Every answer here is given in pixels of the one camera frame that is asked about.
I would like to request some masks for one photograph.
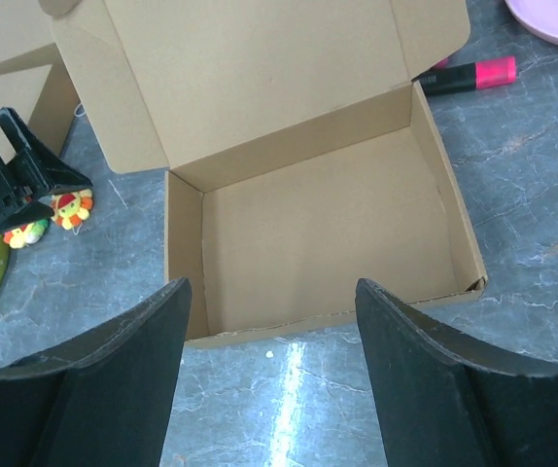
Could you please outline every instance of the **stuffed toy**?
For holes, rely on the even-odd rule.
[[[6,232],[3,240],[12,248],[23,248],[37,243],[44,236],[47,228],[48,220],[43,219]]]
[[[52,209],[54,210],[52,220],[58,226],[69,231],[79,227],[83,221],[88,219],[92,208],[93,192],[91,190],[56,195],[52,198]]]

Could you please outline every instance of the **white string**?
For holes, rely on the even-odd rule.
[[[74,109],[74,117],[76,117],[77,119],[79,119],[80,117],[84,117],[87,114],[87,112],[85,112],[85,106],[83,105],[83,103],[81,102],[80,104],[78,104],[76,106],[76,108]]]

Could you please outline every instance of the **cardboard box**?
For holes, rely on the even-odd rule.
[[[0,0],[0,75],[61,62],[38,0]]]
[[[67,138],[78,102],[74,85],[62,64],[0,76],[0,108],[15,108],[56,155],[60,154]],[[15,153],[0,129],[1,157],[8,162]]]
[[[166,276],[188,338],[222,335],[195,344],[352,320],[363,276],[419,306],[483,290],[411,84],[469,37],[464,0],[40,1],[109,165],[170,168]]]

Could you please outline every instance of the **marble surface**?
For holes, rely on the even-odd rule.
[[[429,314],[558,361],[558,48],[502,0],[469,0],[462,63],[514,54],[517,84],[431,100],[490,274],[476,303]],[[113,174],[86,118],[64,158],[95,183],[94,217],[17,252],[0,290],[0,365],[65,341],[162,285],[163,174]],[[185,348],[162,467],[386,465],[355,325]]]

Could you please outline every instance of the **rounded cardboard tab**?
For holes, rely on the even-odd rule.
[[[71,12],[83,0],[39,0],[39,6],[46,15],[60,18]]]

